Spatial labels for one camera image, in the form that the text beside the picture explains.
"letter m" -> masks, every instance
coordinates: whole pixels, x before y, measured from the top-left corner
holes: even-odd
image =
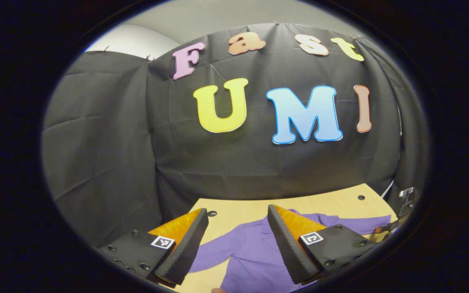
[[[335,141],[343,138],[338,128],[334,105],[335,89],[321,85],[312,89],[307,107],[287,88],[267,92],[267,98],[274,102],[276,109],[277,133],[272,137],[276,144],[293,143],[296,135],[291,132],[291,123],[304,141],[311,137],[314,124],[318,121],[317,141]]]

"wooden tabletop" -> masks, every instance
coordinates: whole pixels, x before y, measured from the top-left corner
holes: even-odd
[[[391,221],[397,220],[392,208],[367,184],[289,199],[251,201],[199,199],[190,211],[207,208],[208,212],[217,212],[216,216],[209,217],[209,225],[201,241],[203,244],[226,234],[240,224],[263,219],[267,215],[269,204],[293,208],[301,214],[320,213],[351,219],[391,215]],[[385,234],[386,232],[365,237],[381,241]],[[177,285],[173,290],[180,293],[209,293],[212,288],[219,288],[226,274],[228,262],[229,260],[226,260],[216,267],[188,274],[182,285]]]

